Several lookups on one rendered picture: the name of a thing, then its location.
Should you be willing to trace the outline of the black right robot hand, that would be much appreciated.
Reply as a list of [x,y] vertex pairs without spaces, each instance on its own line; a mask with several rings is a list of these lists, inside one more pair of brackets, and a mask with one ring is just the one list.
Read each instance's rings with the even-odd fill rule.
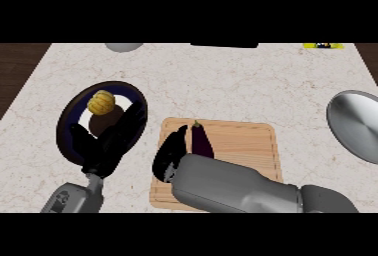
[[188,126],[183,125],[174,131],[160,147],[152,163],[152,173],[155,178],[168,183],[173,176],[173,169],[177,168],[182,157],[186,155],[186,130]]

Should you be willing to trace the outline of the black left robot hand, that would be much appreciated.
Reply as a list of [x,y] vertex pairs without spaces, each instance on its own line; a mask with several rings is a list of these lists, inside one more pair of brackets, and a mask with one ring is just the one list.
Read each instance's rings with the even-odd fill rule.
[[134,102],[117,124],[106,128],[98,138],[78,123],[71,124],[72,147],[84,159],[81,168],[84,174],[95,174],[100,178],[112,174],[123,155],[133,147],[139,129],[145,127],[145,114],[142,103]]

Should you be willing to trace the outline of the dark purple eggplant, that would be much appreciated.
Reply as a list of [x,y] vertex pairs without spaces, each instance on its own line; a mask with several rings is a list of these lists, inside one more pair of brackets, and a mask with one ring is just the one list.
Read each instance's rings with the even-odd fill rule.
[[213,146],[199,122],[192,125],[192,153],[208,158],[214,157]]

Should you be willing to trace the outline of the pale wooden cutting board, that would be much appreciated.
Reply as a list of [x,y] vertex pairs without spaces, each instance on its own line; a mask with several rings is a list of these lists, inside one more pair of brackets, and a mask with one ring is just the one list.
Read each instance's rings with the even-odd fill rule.
[[[213,146],[216,159],[256,169],[270,180],[284,183],[275,129],[266,123],[198,120]],[[195,119],[165,118],[161,124],[158,149],[170,133],[188,125],[186,150],[192,152],[192,125]],[[179,203],[171,184],[152,175],[149,202],[155,208],[198,211]]]

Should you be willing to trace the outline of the silver metal pan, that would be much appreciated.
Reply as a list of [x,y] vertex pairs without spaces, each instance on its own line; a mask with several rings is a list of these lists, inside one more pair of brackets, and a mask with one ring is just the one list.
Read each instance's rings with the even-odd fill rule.
[[328,103],[326,121],[349,152],[378,165],[378,97],[357,90],[340,92]]

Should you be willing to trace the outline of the grey round bowl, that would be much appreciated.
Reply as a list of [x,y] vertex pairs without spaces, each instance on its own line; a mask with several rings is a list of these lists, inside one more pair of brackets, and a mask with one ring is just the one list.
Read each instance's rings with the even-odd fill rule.
[[142,43],[106,43],[105,46],[111,51],[124,53],[134,51],[142,46]]

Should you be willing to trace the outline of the black flat appliance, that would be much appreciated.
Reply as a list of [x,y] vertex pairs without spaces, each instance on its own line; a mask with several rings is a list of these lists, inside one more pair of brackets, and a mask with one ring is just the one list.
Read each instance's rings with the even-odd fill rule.
[[239,48],[239,49],[254,49],[258,47],[258,43],[247,43],[247,44],[232,44],[232,43],[191,43],[192,46],[199,47],[220,47],[220,48]]

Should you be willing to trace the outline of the yellow packet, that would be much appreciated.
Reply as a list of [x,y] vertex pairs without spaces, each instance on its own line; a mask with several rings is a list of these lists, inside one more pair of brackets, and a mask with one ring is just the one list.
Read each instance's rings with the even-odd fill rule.
[[343,49],[344,45],[341,43],[304,43],[303,47],[306,49]]

